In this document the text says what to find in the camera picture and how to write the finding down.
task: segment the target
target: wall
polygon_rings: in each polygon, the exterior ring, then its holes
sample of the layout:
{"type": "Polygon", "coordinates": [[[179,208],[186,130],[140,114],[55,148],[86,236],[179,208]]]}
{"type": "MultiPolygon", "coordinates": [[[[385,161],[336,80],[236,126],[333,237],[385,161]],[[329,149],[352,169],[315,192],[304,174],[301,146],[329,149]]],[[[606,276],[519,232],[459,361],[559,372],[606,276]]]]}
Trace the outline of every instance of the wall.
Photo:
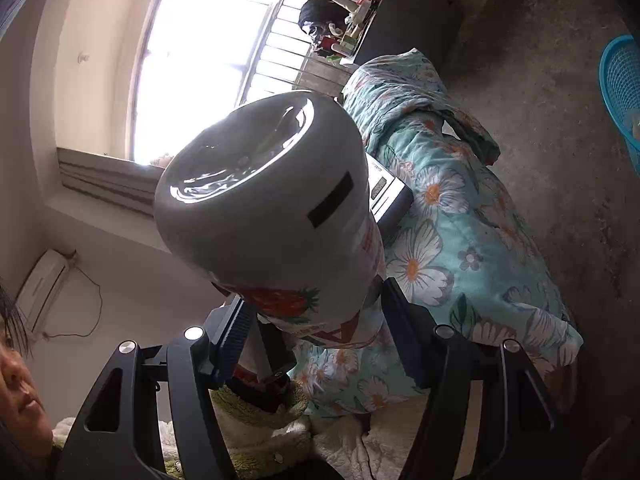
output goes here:
{"type": "MultiPolygon", "coordinates": [[[[29,366],[54,423],[78,412],[119,342],[128,338],[142,345],[166,342],[176,330],[202,322],[212,307],[222,304],[222,295],[206,279],[168,252],[151,219],[65,189],[60,184],[53,124],[58,42],[69,2],[46,0],[45,4],[44,0],[29,0],[23,11],[31,9],[30,35],[21,34],[14,40],[5,38],[0,43],[3,68],[15,64],[14,51],[18,44],[20,52],[24,52],[22,72],[19,78],[15,77],[21,81],[23,92],[19,98],[9,100],[11,109],[6,111],[17,116],[18,110],[23,110],[26,114],[21,118],[25,133],[23,158],[14,166],[24,167],[24,173],[32,180],[37,176],[35,189],[25,194],[31,194],[40,205],[37,212],[42,222],[42,230],[38,232],[41,248],[52,247],[64,253],[77,250],[80,266],[101,284],[104,298],[102,320],[90,338],[40,340],[34,346],[29,366]],[[1,50],[6,48],[6,40],[12,41],[12,48],[1,50]]],[[[114,63],[118,62],[121,45],[117,47],[114,63]]],[[[111,106],[112,103],[113,100],[105,104],[111,106]]],[[[3,104],[4,100],[0,100],[0,107],[3,104]]],[[[80,107],[76,102],[69,111],[81,111],[80,107]]],[[[0,205],[10,203],[2,200],[0,192],[0,205]]],[[[35,217],[26,218],[22,228],[25,230],[35,217]]],[[[52,306],[45,329],[85,332],[95,321],[97,306],[95,287],[84,276],[73,272],[52,306]]],[[[165,420],[170,418],[166,397],[159,412],[165,420]]]]}
{"type": "MultiPolygon", "coordinates": [[[[114,274],[104,266],[80,261],[79,266],[102,293],[102,317],[89,338],[61,337],[40,340],[28,365],[50,420],[56,424],[67,416],[76,416],[84,398],[110,355],[124,340],[140,346],[164,344],[181,330],[201,324],[213,306],[206,300],[190,301],[179,288],[149,287],[114,274]]],[[[49,334],[87,333],[98,316],[100,299],[95,285],[77,270],[68,279],[47,318],[49,334]]],[[[161,420],[171,420],[166,385],[159,395],[161,420]]]]}
{"type": "Polygon", "coordinates": [[[0,41],[0,277],[16,294],[46,250],[31,155],[29,80],[46,0],[28,0],[0,41]]]}
{"type": "Polygon", "coordinates": [[[126,156],[126,103],[134,61],[123,59],[122,53],[135,55],[151,1],[70,0],[56,65],[59,146],[126,156]],[[122,77],[123,70],[129,71],[128,78],[122,77]]]}

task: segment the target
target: window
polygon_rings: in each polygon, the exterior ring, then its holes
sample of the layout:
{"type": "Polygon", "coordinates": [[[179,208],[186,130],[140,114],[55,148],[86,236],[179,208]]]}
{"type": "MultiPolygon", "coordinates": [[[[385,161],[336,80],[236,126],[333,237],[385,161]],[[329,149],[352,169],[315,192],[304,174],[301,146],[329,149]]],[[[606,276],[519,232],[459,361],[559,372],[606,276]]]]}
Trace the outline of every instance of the window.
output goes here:
{"type": "MultiPolygon", "coordinates": [[[[139,0],[135,7],[145,22],[150,1],[139,0]]],[[[127,92],[121,91],[121,94],[134,96],[131,108],[122,107],[132,117],[132,140],[128,149],[125,149],[126,136],[122,136],[117,153],[109,152],[108,136],[101,138],[104,148],[100,146],[100,149],[88,144],[69,143],[66,147],[63,144],[58,148],[63,185],[152,216],[154,192],[162,167],[204,128],[224,118],[238,105],[292,89],[338,95],[351,71],[327,63],[312,52],[310,39],[297,23],[305,1],[155,0],[151,24],[143,35],[142,61],[133,69],[135,87],[129,86],[131,69],[124,71],[122,77],[127,92]],[[115,158],[119,156],[132,160],[115,158]]],[[[104,0],[96,0],[94,4],[101,2],[104,0]]],[[[141,18],[138,28],[132,26],[136,47],[140,44],[142,23],[141,18]]],[[[74,30],[87,34],[93,31],[84,23],[75,25],[74,30]]],[[[78,43],[85,43],[82,34],[70,36],[78,43]]],[[[121,36],[111,31],[109,37],[121,36]]],[[[94,43],[103,46],[104,42],[95,40],[94,43]]],[[[132,43],[124,42],[123,49],[132,43]]],[[[65,87],[77,90],[76,96],[93,97],[98,93],[88,91],[93,87],[82,86],[81,76],[90,69],[102,70],[102,77],[94,78],[98,82],[109,81],[110,71],[115,70],[102,62],[96,48],[89,51],[92,62],[83,62],[80,70],[76,66],[80,58],[71,58],[65,87]]],[[[126,54],[132,65],[136,64],[134,56],[128,51],[126,54]]],[[[70,120],[74,120],[78,107],[75,101],[70,104],[73,112],[70,120]]],[[[114,115],[113,124],[127,123],[119,117],[114,115]]],[[[96,137],[94,129],[76,129],[87,132],[85,137],[90,140],[96,137]]],[[[103,129],[108,133],[110,126],[103,129]]]]}
{"type": "Polygon", "coordinates": [[[245,102],[293,89],[332,96],[350,71],[311,53],[306,0],[161,0],[140,69],[132,155],[166,163],[245,102]]]}
{"type": "Polygon", "coordinates": [[[175,155],[236,106],[275,1],[161,0],[136,92],[136,162],[175,155]]]}

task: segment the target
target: woman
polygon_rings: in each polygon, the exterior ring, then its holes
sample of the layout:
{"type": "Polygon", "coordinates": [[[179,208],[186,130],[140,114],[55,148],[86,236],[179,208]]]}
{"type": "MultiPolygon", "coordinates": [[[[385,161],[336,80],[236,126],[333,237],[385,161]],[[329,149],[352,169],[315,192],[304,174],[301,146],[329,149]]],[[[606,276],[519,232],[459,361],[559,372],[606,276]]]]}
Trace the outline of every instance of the woman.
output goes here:
{"type": "Polygon", "coordinates": [[[16,469],[10,478],[45,475],[52,458],[51,424],[21,355],[28,352],[20,313],[0,287],[0,454],[8,455],[3,469],[16,469]]]}

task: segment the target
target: green fuzzy fabric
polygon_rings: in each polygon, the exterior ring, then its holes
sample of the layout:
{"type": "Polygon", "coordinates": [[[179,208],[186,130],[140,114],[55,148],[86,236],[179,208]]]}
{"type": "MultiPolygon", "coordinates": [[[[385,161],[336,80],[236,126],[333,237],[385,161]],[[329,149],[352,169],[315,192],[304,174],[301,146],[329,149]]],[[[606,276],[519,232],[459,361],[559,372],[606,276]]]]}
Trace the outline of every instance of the green fuzzy fabric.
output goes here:
{"type": "Polygon", "coordinates": [[[184,475],[182,474],[182,471],[175,466],[175,463],[176,463],[175,460],[167,460],[166,462],[164,462],[164,468],[166,469],[166,473],[169,476],[178,478],[179,480],[184,480],[184,475]]]}
{"type": "Polygon", "coordinates": [[[234,419],[244,422],[248,426],[271,428],[279,430],[290,422],[300,418],[305,413],[308,399],[302,388],[292,382],[284,404],[275,413],[264,412],[257,406],[242,400],[226,385],[219,390],[210,390],[211,402],[234,419]]]}
{"type": "Polygon", "coordinates": [[[238,477],[254,480],[272,476],[302,462],[311,451],[311,438],[290,442],[278,448],[277,452],[231,453],[231,462],[238,477]]]}

